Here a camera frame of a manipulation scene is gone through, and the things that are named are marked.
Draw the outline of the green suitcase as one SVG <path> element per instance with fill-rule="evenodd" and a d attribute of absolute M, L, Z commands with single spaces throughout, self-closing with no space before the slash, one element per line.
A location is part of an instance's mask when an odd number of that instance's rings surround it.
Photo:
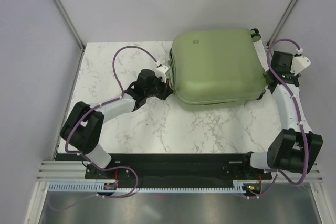
<path fill-rule="evenodd" d="M 180 107 L 204 110 L 263 98 L 264 68 L 248 28 L 179 34 L 169 52 L 170 87 Z"/>

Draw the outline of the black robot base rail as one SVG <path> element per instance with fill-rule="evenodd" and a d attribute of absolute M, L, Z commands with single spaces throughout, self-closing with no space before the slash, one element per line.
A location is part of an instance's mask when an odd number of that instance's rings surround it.
<path fill-rule="evenodd" d="M 251 168 L 245 153 L 229 154 L 112 154 L 102 172 L 88 165 L 86 179 L 117 179 L 120 189 L 220 189 L 232 188 L 235 180 L 272 179 L 271 173 Z"/>

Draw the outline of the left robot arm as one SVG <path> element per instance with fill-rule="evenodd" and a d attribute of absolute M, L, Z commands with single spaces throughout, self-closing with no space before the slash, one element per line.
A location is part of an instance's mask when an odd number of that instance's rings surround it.
<path fill-rule="evenodd" d="M 144 106 L 147 99 L 155 97 L 166 100 L 173 94 L 169 80 L 158 77 L 154 71 L 143 69 L 137 80 L 132 82 L 118 98 L 89 105 L 77 102 L 71 110 L 60 136 L 67 145 L 76 148 L 76 153 L 87 160 L 86 179 L 118 179 L 121 172 L 127 178 L 137 178 L 137 174 L 125 166 L 116 166 L 111 155 L 100 145 L 102 127 L 108 121 Z"/>

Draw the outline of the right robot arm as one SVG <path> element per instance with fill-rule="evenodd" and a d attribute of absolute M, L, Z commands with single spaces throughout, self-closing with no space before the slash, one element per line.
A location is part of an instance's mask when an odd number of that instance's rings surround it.
<path fill-rule="evenodd" d="M 254 178 L 259 170 L 278 170 L 307 175 L 322 148 L 321 135 L 314 134 L 300 102 L 299 71 L 292 66 L 310 65 L 301 55 L 274 51 L 270 69 L 264 74 L 267 88 L 276 100 L 281 131 L 265 152 L 249 152 L 249 161 L 240 166 L 241 174 Z"/>

